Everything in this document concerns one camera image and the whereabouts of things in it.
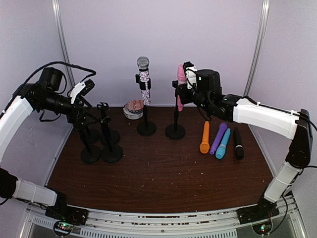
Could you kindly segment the orange microphone's black stand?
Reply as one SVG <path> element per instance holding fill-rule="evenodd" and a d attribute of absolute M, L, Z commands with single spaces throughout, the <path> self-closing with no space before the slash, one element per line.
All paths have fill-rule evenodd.
<path fill-rule="evenodd" d="M 102 150 L 102 159 L 107 163 L 118 162 L 123 157 L 123 149 L 117 145 L 111 145 L 106 136 L 107 146 Z"/>

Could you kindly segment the purple microphone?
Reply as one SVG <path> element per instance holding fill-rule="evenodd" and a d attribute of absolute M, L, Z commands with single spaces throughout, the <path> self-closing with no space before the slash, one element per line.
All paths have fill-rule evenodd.
<path fill-rule="evenodd" d="M 219 125 L 217 134 L 215 136 L 215 139 L 214 139 L 212 146 L 210 148 L 210 151 L 209 151 L 209 153 L 211 155 L 214 155 L 216 153 L 216 150 L 217 150 L 218 146 L 220 145 L 222 137 L 223 137 L 224 133 L 226 132 L 227 128 L 228 128 L 227 123 L 225 123 L 225 122 L 222 122 Z"/>

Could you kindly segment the blue microphone's black stand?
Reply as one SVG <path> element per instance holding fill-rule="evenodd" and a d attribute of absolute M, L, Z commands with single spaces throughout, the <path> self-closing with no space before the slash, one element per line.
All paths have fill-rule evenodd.
<path fill-rule="evenodd" d="M 107 115 L 109 105 L 106 102 L 100 102 L 97 104 L 97 109 L 100 111 L 99 121 L 102 128 L 102 136 L 100 137 L 101 144 L 107 146 L 106 136 L 111 143 L 111 145 L 117 144 L 120 141 L 120 134 L 117 130 L 111 129 L 109 127 L 109 122 L 111 122 L 110 116 Z"/>

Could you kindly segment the purple microphone's black stand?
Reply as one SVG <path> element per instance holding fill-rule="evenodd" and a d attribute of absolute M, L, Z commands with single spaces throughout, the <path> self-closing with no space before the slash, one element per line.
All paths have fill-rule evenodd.
<path fill-rule="evenodd" d="M 89 144 L 97 142 L 100 137 L 98 130 L 89 126 L 86 126 L 83 132 L 85 134 L 86 141 Z"/>

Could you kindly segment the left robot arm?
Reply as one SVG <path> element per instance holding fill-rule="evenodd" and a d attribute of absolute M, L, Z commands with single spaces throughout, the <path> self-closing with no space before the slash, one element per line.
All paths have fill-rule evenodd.
<path fill-rule="evenodd" d="M 96 72 L 89 69 L 90 74 L 77 83 L 66 97 L 58 93 L 64 74 L 53 67 L 43 66 L 40 70 L 42 73 L 39 80 L 21 84 L 1 113 L 1 156 L 4 156 L 17 131 L 34 111 L 48 110 L 57 115 L 66 115 L 68 122 L 78 130 L 87 126 L 84 118 L 90 115 L 87 111 L 90 105 L 84 96 L 94 88 L 95 84 L 90 78 L 96 75 Z M 0 196 L 5 200 L 21 199 L 51 207 L 60 220 L 67 220 L 71 216 L 71 209 L 66 206 L 64 194 L 23 180 L 4 169 L 0 171 Z"/>

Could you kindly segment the blue microphone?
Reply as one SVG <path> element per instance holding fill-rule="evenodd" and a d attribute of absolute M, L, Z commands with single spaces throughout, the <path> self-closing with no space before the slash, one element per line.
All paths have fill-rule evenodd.
<path fill-rule="evenodd" d="M 215 156 L 217 159 L 222 159 L 224 157 L 225 152 L 226 152 L 226 146 L 228 144 L 228 140 L 230 138 L 230 135 L 231 135 L 231 129 L 228 128 L 226 130 L 226 132 L 224 133 L 223 138 L 221 140 L 221 143 L 216 150 Z"/>

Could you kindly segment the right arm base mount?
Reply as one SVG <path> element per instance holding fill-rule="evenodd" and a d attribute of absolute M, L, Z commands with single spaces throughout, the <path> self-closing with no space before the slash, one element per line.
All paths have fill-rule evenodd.
<path fill-rule="evenodd" d="M 250 223 L 255 234 L 260 236 L 268 235 L 273 230 L 272 218 L 279 214 L 277 208 L 261 208 L 258 205 L 237 210 L 240 224 Z"/>

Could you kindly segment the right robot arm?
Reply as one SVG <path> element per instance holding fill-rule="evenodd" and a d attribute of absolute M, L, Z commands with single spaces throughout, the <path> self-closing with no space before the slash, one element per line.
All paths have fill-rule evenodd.
<path fill-rule="evenodd" d="M 310 163 L 313 135 L 308 111 L 288 111 L 263 105 L 247 96 L 223 95 L 220 75 L 211 69 L 197 70 L 193 65 L 183 65 L 179 67 L 177 78 L 176 92 L 181 104 L 194 103 L 208 117 L 257 126 L 292 141 L 285 162 L 254 207 L 254 215 L 264 219 L 300 171 Z"/>

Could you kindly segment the pink microphone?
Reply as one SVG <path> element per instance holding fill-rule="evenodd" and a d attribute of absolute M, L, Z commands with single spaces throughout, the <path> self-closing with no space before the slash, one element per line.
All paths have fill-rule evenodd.
<path fill-rule="evenodd" d="M 186 84 L 186 76 L 185 76 L 183 64 L 180 64 L 178 66 L 177 80 L 178 80 L 178 86 L 182 84 Z M 177 105 L 178 105 L 178 111 L 181 112 L 184 108 L 184 105 L 181 103 L 181 99 L 179 95 L 177 95 Z"/>

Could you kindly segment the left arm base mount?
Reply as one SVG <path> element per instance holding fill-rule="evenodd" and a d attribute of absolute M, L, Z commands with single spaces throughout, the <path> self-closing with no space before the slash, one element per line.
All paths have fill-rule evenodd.
<path fill-rule="evenodd" d="M 56 220 L 53 224 L 53 232 L 61 238 L 70 235 L 76 226 L 85 225 L 89 214 L 88 210 L 76 207 L 68 207 L 65 215 L 50 207 L 45 211 L 47 217 Z"/>

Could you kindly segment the black microphone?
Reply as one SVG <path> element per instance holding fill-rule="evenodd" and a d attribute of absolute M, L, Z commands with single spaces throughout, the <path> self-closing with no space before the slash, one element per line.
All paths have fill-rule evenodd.
<path fill-rule="evenodd" d="M 235 141 L 235 156 L 237 160 L 244 158 L 244 148 L 242 145 L 242 138 L 240 131 L 237 127 L 234 128 L 234 141 Z"/>

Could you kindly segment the orange microphone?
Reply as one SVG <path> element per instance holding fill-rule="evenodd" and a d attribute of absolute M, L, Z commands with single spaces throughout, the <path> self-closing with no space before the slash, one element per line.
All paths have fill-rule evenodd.
<path fill-rule="evenodd" d="M 199 149 L 202 154 L 207 154 L 210 149 L 210 123 L 208 121 L 204 123 L 203 136 Z"/>

